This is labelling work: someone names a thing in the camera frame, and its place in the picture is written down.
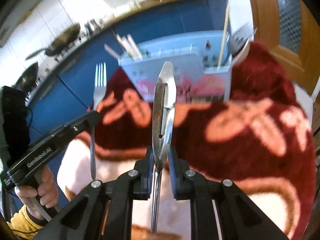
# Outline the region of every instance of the metal vegetable peeler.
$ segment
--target metal vegetable peeler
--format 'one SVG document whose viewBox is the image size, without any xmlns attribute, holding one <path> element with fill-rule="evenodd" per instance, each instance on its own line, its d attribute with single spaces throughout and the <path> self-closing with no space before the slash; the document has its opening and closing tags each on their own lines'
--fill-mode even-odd
<svg viewBox="0 0 320 240">
<path fill-rule="evenodd" d="M 152 112 L 152 148 L 155 161 L 151 232 L 157 231 L 162 170 L 170 150 L 177 88 L 171 62 L 159 74 Z"/>
</svg>

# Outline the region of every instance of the fuzzy yellow sleeve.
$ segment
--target fuzzy yellow sleeve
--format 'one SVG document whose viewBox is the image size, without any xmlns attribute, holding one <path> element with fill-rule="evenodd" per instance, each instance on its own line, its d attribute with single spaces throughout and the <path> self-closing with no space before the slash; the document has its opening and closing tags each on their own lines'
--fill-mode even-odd
<svg viewBox="0 0 320 240">
<path fill-rule="evenodd" d="M 19 213 L 14 214 L 10 222 L 11 223 L 8 223 L 8 225 L 11 229 L 19 230 L 22 232 L 33 232 L 43 228 L 42 226 L 37 225 L 30 219 L 30 217 L 27 214 L 26 205 L 23 205 L 23 207 L 19 210 Z M 17 231 L 13 231 L 13 232 L 14 234 L 18 236 L 22 236 L 26 239 L 32 239 L 37 234 L 37 233 L 23 234 Z"/>
</svg>

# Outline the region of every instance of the black cuff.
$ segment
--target black cuff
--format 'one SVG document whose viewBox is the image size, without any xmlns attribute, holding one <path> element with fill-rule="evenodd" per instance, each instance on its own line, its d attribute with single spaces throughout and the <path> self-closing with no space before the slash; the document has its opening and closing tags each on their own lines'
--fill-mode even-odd
<svg viewBox="0 0 320 240">
<path fill-rule="evenodd" d="M 31 215 L 27 207 L 26 207 L 26 211 L 31 221 L 37 224 L 38 226 L 44 227 L 48 223 L 47 220 L 40 220 L 38 218 L 35 218 L 33 215 Z"/>
</svg>

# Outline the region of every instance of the floral blanket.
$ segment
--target floral blanket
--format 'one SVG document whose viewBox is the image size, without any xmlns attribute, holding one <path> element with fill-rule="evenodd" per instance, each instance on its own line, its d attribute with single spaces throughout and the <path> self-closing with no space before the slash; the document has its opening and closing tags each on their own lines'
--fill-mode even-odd
<svg viewBox="0 0 320 240">
<path fill-rule="evenodd" d="M 152 104 L 119 69 L 97 111 L 97 179 L 110 181 L 152 144 Z M 91 181 L 89 143 L 83 132 L 62 160 L 58 184 L 69 199 Z M 291 81 L 262 45 L 250 43 L 233 66 L 230 101 L 176 104 L 172 145 L 207 178 L 232 179 L 290 239 L 301 239 L 315 193 L 313 137 Z M 190 239 L 189 203 L 173 199 L 168 171 L 161 187 L 161 234 L 148 231 L 151 200 L 135 201 L 132 239 Z"/>
</svg>

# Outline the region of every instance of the hand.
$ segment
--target hand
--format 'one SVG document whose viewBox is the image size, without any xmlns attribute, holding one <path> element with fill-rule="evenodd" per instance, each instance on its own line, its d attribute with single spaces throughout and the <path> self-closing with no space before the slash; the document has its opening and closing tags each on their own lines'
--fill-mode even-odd
<svg viewBox="0 0 320 240">
<path fill-rule="evenodd" d="M 59 198 L 57 185 L 53 181 L 53 173 L 48 166 L 45 166 L 43 169 L 42 181 L 43 183 L 38 187 L 38 190 L 30 186 L 15 187 L 14 189 L 20 200 L 27 206 L 29 213 L 39 220 L 44 220 L 44 217 L 39 213 L 29 198 L 35 197 L 36 195 L 41 196 L 40 204 L 47 208 L 57 205 Z"/>
</svg>

